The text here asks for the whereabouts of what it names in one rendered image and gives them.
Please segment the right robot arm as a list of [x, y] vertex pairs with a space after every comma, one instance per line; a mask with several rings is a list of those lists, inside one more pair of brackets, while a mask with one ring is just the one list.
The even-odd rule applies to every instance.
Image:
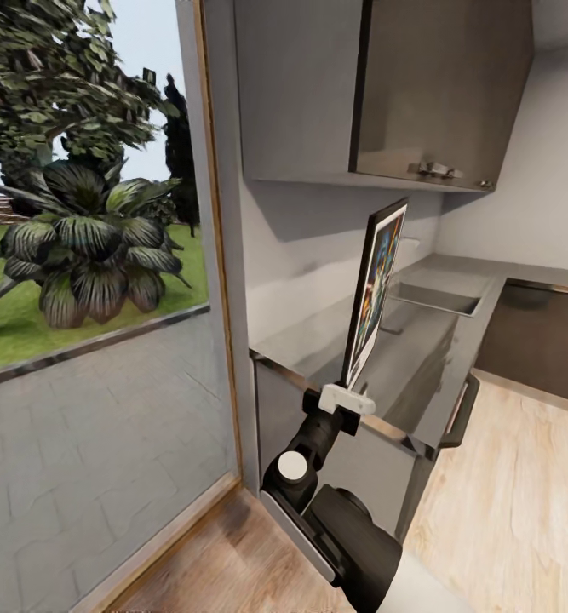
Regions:
[[308, 388], [300, 431], [271, 462], [259, 490], [263, 506], [356, 613], [477, 613], [391, 535], [342, 487], [318, 486], [317, 472], [340, 431], [355, 436], [375, 402], [336, 384]]

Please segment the poster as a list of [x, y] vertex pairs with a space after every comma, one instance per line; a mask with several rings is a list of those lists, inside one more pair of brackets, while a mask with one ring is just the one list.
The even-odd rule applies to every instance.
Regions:
[[352, 391], [373, 350], [410, 197], [370, 215], [340, 387]]

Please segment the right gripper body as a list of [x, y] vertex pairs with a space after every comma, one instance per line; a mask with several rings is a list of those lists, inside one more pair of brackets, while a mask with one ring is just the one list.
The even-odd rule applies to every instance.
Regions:
[[302, 411], [307, 414], [307, 417], [302, 425], [312, 424], [321, 428], [329, 436], [331, 446], [340, 431], [355, 436], [361, 415], [343, 406], [339, 406], [334, 414], [327, 413], [318, 407], [320, 396], [320, 392], [311, 388], [304, 392]]

